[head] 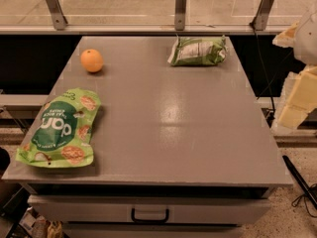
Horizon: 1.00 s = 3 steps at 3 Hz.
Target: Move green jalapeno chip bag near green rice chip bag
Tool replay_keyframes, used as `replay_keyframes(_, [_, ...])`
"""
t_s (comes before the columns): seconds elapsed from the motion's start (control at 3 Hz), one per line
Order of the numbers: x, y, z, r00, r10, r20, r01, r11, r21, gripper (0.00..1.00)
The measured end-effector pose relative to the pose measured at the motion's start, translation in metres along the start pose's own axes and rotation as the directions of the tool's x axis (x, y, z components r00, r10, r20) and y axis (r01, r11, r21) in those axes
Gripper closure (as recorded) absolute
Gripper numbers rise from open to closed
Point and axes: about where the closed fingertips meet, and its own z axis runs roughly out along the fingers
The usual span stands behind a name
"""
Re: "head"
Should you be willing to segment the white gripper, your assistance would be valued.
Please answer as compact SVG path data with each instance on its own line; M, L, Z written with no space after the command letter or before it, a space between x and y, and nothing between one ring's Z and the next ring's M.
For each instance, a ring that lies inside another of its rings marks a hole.
M296 129L317 108L317 4L313 4L289 28L274 37L272 43L294 49L297 60L307 65L291 78L292 87L278 116L277 124Z

